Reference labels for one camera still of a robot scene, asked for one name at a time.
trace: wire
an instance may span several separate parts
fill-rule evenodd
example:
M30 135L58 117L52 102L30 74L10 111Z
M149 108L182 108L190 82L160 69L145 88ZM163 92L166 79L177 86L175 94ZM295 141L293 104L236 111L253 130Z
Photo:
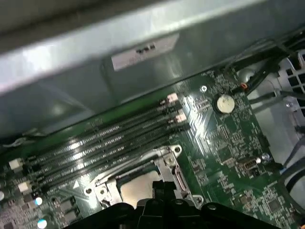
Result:
M305 47L305 42L304 41L295 42L295 38L294 38L293 41L286 42L285 46L292 51L297 51ZM278 64L280 63L280 61L288 56L289 53L280 50L276 57L267 60L264 66L247 82L249 89L247 90L246 95L249 95L252 91L254 91L258 87L258 85L260 85L261 82L267 77L269 73L275 71L276 68L278 68Z
M267 94L264 94L258 98L255 98L255 99L249 99L249 102L250 104L256 104L256 103L260 103L264 100L267 100L267 99L271 99L271 98L274 98L275 97L275 93L274 92L270 92L270 93L267 93Z
M300 140L296 143L296 145L292 149L290 155L288 156L288 158L286 159L286 161L283 164L284 167L287 167L288 163L296 155L296 153L301 148L301 146L305 146L305 135L300 138Z
M299 171L297 174L295 174L287 183L286 189L288 192L291 192L292 188L295 186L295 184L305 176L305 169Z
M286 198L293 206L294 208L301 214L305 215L305 209L303 209L290 195L290 193L287 191L285 186L285 181L287 178L289 178L292 174L298 172L301 169L305 168L305 157L301 158L299 161L294 163L292 166L290 166L288 169L285 170L285 172L281 175L280 179L278 180L278 187L281 191L284 198Z
M301 94L301 93L280 91L280 94L283 97L290 96L290 97L293 97L293 98L296 98L296 99L305 100L305 94ZM249 99L249 102L250 102L250 104L256 104L256 103L260 103L264 100L268 100L268 99L271 99L271 98L274 98L274 97L276 97L276 94L274 92L270 92L270 93L264 94L264 95L262 95L258 98Z
M285 97L290 96L290 97L294 97L296 99L305 100L305 94L301 94L301 93L281 91L281 95L285 96Z

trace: vent grille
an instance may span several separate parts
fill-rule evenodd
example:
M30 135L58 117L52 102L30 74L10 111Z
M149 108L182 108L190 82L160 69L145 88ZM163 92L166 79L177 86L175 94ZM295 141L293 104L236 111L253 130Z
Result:
M283 90L292 90L295 93L305 94L305 50L299 52L298 59L302 68L297 70L288 59L281 62L280 84ZM303 117L305 117L305 101L297 100L297 102Z

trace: metal panel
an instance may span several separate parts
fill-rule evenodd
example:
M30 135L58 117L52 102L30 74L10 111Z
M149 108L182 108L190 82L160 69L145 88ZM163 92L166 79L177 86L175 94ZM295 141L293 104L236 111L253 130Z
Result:
M8 106L2 113L2 135L26 131L35 125L48 132L63 128L214 66L256 40L282 35L305 21L305 1L298 0L172 0L122 13L127 2L137 5L140 1L117 1L115 7L94 12L121 12L116 17L0 55L1 107L6 107L5 101L10 100L33 103L27 95L32 88L24 86L32 83L37 88L42 82L60 95L38 90L37 97L63 101L69 98L70 104L80 109L67 112L66 118L59 120L44 114L32 115L47 110L49 101L37 102L31 113L23 112L26 108L17 104ZM60 23L46 22L33 31L44 34ZM113 70L114 53L141 48L148 41L177 33L180 37L171 52L117 72ZM11 45L10 38L32 41L31 37L33 32L28 30L20 37L0 38L0 49ZM24 88L10 92L19 87ZM24 113L23 124L10 127L11 113Z

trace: dimm slot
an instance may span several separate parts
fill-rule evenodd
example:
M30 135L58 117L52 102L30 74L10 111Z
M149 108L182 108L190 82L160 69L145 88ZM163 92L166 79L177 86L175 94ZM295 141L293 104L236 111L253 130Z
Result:
M36 159L31 161L30 164L47 164L50 161L59 159L63 154L74 152L78 148L85 147L89 143L97 142L100 138L110 137L135 125L139 125L145 121L149 121L150 119L177 111L179 109L181 109L180 103L171 104L170 106L163 105L150 111L146 111L143 114L138 114L129 119L124 119L116 124L107 124L107 127L104 127L105 125L101 125L103 129L99 129L98 131L95 130L95 133L92 133L93 131L90 131L89 133L82 133L80 135L81 137L74 137L73 140L70 139L68 142L64 143L64 145L56 146L56 149L52 148L50 151L48 151L48 153L45 153L37 158L35 157Z
M132 147L127 152L120 152L120 150L119 150L119 153L112 155L111 159L115 159L117 157L120 157L121 155L125 155L127 157L132 156L132 154L135 150L147 151L147 150L151 149L151 148L148 148L148 146L150 145L151 142L155 142L155 141L157 141L157 139L160 139L163 137L166 137L168 140L171 135L176 134L177 132L180 132L183 130L185 130L185 127L176 126L174 129L163 131L162 135L159 135L159 136L157 136L156 134L151 135L151 137L148 138L149 139L148 141L143 141L142 138L140 138L138 145L136 145L135 147ZM44 187L44 186L52 187L54 185L59 184L60 182L70 180L75 175L82 174L83 171L89 171L90 169L95 168L97 166L101 166L104 163L111 164L111 161L109 161L108 159L93 161L93 163L91 163L90 165L87 165L86 167L83 167L83 166L80 166L79 168L75 167L73 169L76 169L76 170L69 169L69 171L66 170L65 173L58 173L58 174L52 175L51 177L42 178L40 187Z
M44 176L49 176L50 174L62 170L65 167L68 167L74 163L84 161L89 157L102 153L104 150L107 150L110 147L114 147L118 144L125 143L126 141L130 141L137 136L146 134L160 126L164 126L168 124L169 120L170 120L170 116L167 115L157 120L145 122L140 126L131 128L127 131L124 131L123 133L120 133L119 135L115 135L107 140L104 140L99 144L95 144L90 148L87 148L86 150L83 150L71 156L67 156L65 158L61 158L60 160L56 161L54 164L51 165L49 164L47 166L44 166L41 168L41 171L39 173L44 174Z
M160 127L142 137L140 137L138 139L138 142L140 141L139 144L137 144L136 142L128 142L124 145L119 145L115 148L112 148L108 151L105 151L105 152L101 152L99 156L96 156L94 158L91 158L87 161L83 161L82 163L79 163L79 164L73 164L72 166L70 167L67 167L65 168L64 171L60 171L58 173L55 173L51 176L48 176L48 177L45 177L44 176L44 179L43 179L43 185L44 184L47 184L47 183L50 183L52 182L53 180L57 180L61 177L64 177L64 176L67 176L69 175L70 173L75 173L77 172L78 170L82 169L83 167L88 167L88 166L91 166L92 164L94 163L98 163L100 162L101 160L103 160L104 162L107 162L109 161L110 159L113 159L114 157L116 156L119 156L121 154L126 154L138 147L141 147L149 142L151 142L152 140L154 139L157 139L160 137L160 133L162 131L162 135L166 135L166 127Z
M94 165L90 168L84 168L84 169L78 171L77 173L72 174L72 176L69 177L69 181L72 182L77 177L84 176L84 175L90 176L91 174L96 175L98 173L102 173L102 172L104 172L104 171L106 171L106 170L108 170L112 167L115 167L115 166L117 166L121 163L124 163L127 160L130 160L130 159L141 156L141 154L143 152L147 152L148 150L151 150L151 149L157 148L159 146L165 145L165 144L168 143L168 140L169 140L168 136L161 137L161 138L149 143L147 145L147 149L137 149L132 154L120 156L116 160L113 160L109 163L96 164L96 165ZM63 188L65 186L69 185L70 182L67 182L66 178L61 178L61 179L58 180L58 182L56 184L53 184L53 185L48 184L48 185L45 185L45 186L41 187L41 190L42 190L43 193L46 193L48 191L53 192L57 189L57 187Z

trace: white label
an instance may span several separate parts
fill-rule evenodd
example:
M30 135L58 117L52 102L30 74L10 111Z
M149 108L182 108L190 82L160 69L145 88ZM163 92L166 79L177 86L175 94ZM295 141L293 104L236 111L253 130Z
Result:
M112 59L115 71L135 65L162 53L171 51L177 43L179 34L174 34L157 41L141 45L136 49L128 50L114 55Z

